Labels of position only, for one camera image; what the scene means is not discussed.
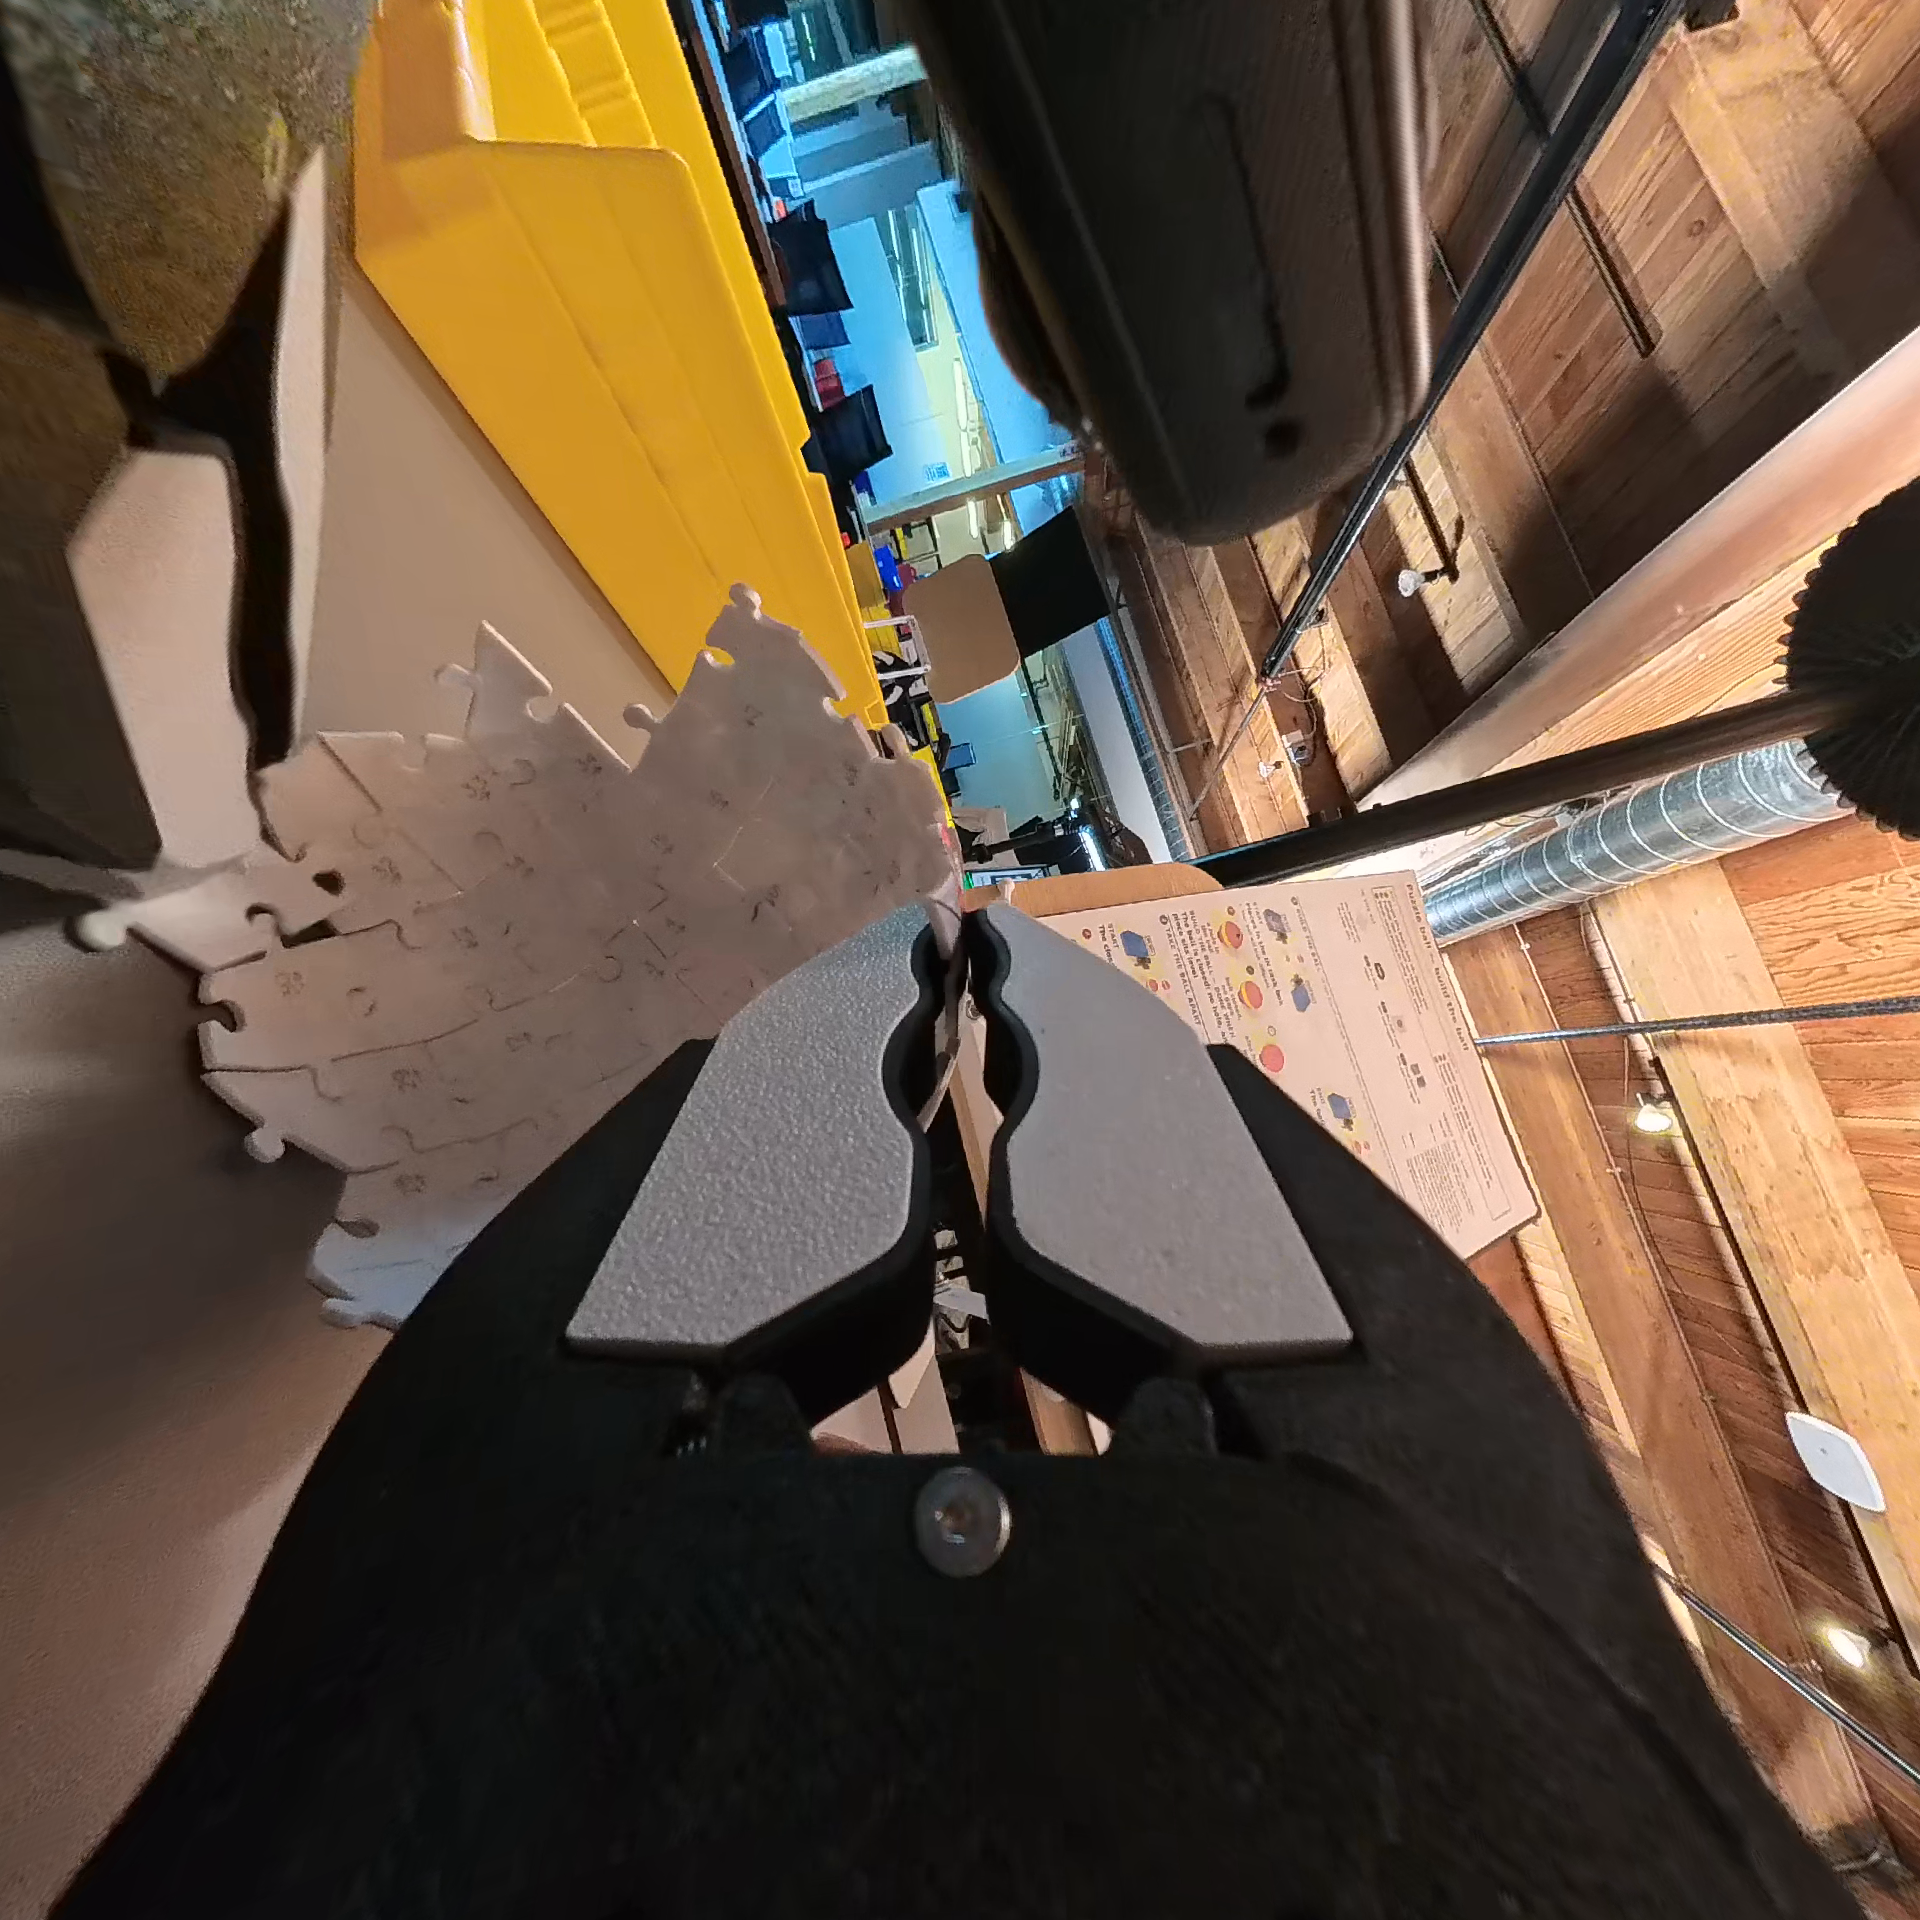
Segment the partly built white puzzle ball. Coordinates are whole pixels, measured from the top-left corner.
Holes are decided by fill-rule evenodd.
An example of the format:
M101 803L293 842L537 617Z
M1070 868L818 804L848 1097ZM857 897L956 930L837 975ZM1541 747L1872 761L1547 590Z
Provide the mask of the partly built white puzzle ball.
M688 1041L899 906L956 899L942 782L731 590L678 697L600 737L489 625L457 737L326 732L265 804L331 908L202 975L202 1072L265 1163L344 1176L307 1259L395 1331Z

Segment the white ceiling device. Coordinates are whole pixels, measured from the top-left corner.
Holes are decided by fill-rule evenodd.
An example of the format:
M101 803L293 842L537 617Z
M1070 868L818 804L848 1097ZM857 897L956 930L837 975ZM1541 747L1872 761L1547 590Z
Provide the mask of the white ceiling device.
M1889 1514L1881 1476L1849 1431L1801 1409L1788 1410L1782 1424L1793 1451L1818 1489L1864 1514Z

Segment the yellow plastic bin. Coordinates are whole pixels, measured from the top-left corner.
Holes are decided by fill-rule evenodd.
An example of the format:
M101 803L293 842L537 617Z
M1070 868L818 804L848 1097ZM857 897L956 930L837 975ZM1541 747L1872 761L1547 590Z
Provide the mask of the yellow plastic bin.
M841 711L881 727L828 482L684 159L354 142L363 272L657 670L684 687L747 586L826 662Z
M681 156L739 313L774 336L761 364L785 360L670 4L381 4L354 86L353 170L360 130L390 161L457 138Z

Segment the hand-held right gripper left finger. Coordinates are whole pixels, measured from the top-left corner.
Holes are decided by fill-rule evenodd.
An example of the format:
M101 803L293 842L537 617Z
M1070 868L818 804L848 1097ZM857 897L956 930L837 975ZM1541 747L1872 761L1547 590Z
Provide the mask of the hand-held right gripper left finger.
M939 918L909 903L734 1016L570 1324L601 1361L852 1404L931 1320Z

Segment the silver ventilation duct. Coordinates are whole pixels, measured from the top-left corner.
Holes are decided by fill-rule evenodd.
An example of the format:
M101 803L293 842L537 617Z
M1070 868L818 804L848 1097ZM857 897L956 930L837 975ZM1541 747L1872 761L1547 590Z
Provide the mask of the silver ventilation duct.
M1429 928L1436 942L1452 945L1832 825L1851 811L1801 742L1705 761L1635 786L1546 839L1434 887L1425 899Z

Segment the white-backed puzzle piece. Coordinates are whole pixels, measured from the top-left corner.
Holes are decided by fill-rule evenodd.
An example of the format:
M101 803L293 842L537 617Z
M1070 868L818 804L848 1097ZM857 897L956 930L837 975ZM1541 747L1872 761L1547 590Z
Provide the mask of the white-backed puzzle piece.
M129 937L197 971L218 971L282 948L344 906L307 863L254 848L170 892L123 899L76 918L74 940L96 954Z

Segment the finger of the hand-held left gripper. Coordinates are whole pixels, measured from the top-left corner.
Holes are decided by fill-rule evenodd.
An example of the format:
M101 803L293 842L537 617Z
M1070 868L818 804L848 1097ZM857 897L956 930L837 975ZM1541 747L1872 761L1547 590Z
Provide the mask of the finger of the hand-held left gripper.
M257 396L248 425L244 691L257 754L300 737L321 592L337 287L329 152L316 150L249 281Z
M222 866L258 842L249 742L234 694L237 508L202 451L139 449L67 546L80 609L158 825L141 866Z

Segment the black panel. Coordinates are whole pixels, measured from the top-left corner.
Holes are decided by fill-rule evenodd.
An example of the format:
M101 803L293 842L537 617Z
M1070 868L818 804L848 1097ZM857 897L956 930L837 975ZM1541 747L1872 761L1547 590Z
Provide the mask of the black panel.
M1032 659L1093 630L1114 614L1114 596L1078 505L989 558L1017 656Z

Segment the thin metal rod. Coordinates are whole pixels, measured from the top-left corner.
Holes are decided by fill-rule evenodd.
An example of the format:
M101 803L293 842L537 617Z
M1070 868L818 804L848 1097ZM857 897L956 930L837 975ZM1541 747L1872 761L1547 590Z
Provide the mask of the thin metal rod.
M1837 1024L1876 1017L1918 1017L1918 995L1820 1001L1801 1007L1769 1007L1757 1010L1718 1016L1669 1016L1610 1024L1562 1024L1532 1031L1512 1031L1502 1036L1484 1036L1474 1041L1474 1047L1480 1052L1491 1052L1532 1046L1571 1046L1577 1041L1658 1041L1788 1024Z

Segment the black ceiling rail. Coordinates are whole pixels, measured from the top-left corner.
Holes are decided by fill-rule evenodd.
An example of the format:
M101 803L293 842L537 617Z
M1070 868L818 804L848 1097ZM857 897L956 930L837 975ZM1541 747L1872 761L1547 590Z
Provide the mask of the black ceiling rail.
M1429 393L1357 482L1350 505L1332 538L1312 561L1299 600L1288 609L1280 634L1260 663L1260 687L1266 689L1289 663L1312 616L1325 604L1344 563L1384 504L1390 484L1402 475L1438 408L1452 393L1469 364L1481 336L1512 295L1532 260L1554 212L1571 199L1572 187L1594 156L1603 132L1617 122L1628 95L1670 33L1683 8L1677 2L1621 2L1606 33L1585 64L1565 107L1547 127L1541 156L1532 166L1514 206L1494 232L1476 272L1456 300L1456 311L1438 346Z

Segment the black ribbed disc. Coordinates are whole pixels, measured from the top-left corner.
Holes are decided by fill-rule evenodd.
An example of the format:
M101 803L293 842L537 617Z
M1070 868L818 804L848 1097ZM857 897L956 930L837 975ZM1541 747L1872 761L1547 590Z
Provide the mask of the black ribbed disc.
M1849 527L1794 600L1789 691L1842 705L1809 735L1821 782L1885 833L1918 836L1918 484Z

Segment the black pole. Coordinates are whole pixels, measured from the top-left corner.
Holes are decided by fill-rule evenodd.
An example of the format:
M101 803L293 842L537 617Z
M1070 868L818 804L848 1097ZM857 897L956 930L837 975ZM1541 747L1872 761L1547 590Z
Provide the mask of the black pole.
M1310 876L1344 860L1413 848L1526 809L1554 809L1690 766L1810 737L1849 722L1866 706L1864 694L1789 689L1737 710L1369 807L1350 818L1225 848L1202 855L1194 866L1224 887Z

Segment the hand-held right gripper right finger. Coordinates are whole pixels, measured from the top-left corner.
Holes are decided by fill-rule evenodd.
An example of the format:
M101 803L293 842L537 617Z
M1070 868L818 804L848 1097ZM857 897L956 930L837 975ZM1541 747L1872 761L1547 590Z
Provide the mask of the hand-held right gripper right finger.
M1354 1329L1197 1033L1012 906L965 930L1000 1128L992 1326L1098 1420L1158 1378L1334 1361Z

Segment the black case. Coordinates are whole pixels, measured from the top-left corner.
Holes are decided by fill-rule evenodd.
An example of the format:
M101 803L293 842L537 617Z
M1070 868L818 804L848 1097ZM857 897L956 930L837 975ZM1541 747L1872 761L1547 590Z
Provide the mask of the black case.
M1224 544L1347 487L1434 370L1426 9L920 2L1008 367L1145 522Z

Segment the printed instruction board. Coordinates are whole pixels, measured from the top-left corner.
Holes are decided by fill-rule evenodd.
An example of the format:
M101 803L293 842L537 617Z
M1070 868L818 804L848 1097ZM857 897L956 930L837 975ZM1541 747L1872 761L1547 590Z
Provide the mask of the printed instruction board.
M1046 923L1236 1047L1459 1258L1539 1216L1411 874L1161 892Z

